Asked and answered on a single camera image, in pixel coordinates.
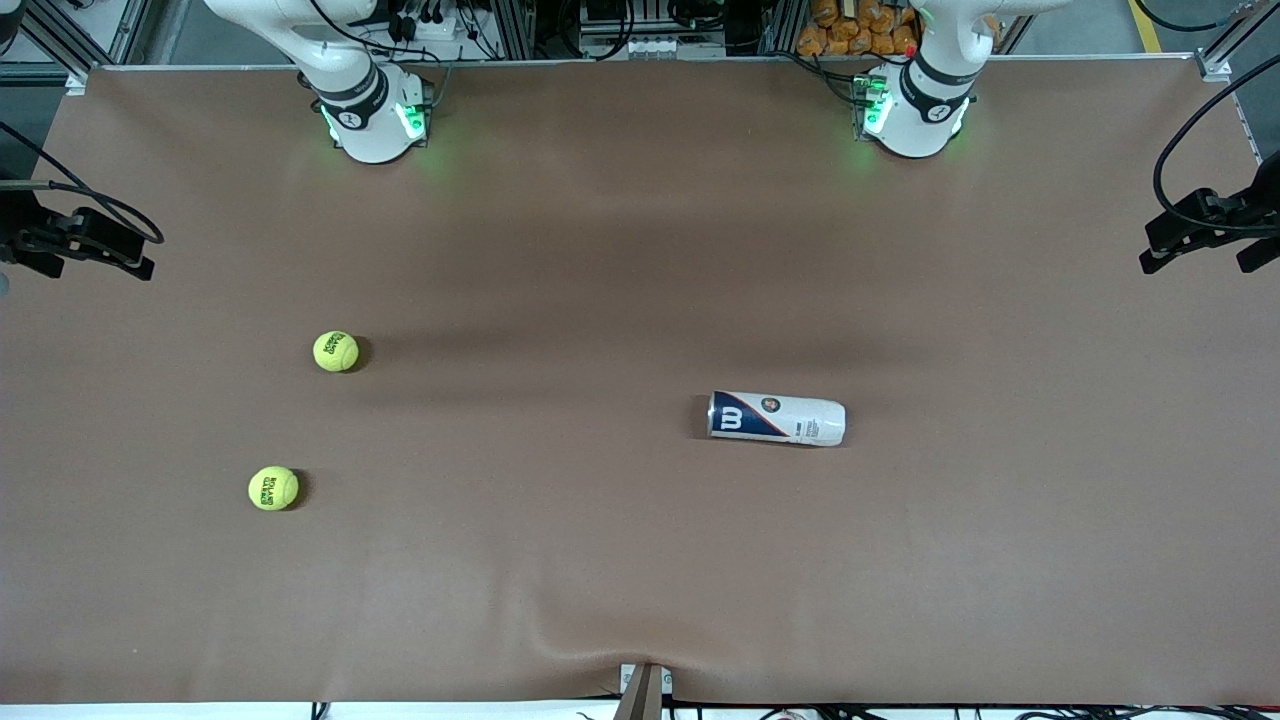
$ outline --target tennis ball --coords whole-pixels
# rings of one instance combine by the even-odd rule
[[[332,331],[316,338],[311,346],[316,365],[330,373],[349,370],[360,359],[360,343],[356,338],[340,331]]]
[[[248,482],[248,498],[261,510],[284,510],[298,497],[298,477],[288,468],[262,468]]]

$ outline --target table surface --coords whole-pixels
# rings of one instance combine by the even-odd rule
[[[788,64],[463,69],[362,167],[293,74],[99,72],[155,281],[12,270],[0,698],[1280,701],[1280,282],[1143,277],[1176,60],[992,64],[938,158]],[[1243,187],[1230,104],[1170,192]],[[56,199],[69,209],[74,199]],[[330,375],[342,328],[367,364]],[[827,397],[838,448],[704,438]],[[246,497],[297,468],[297,510]]]

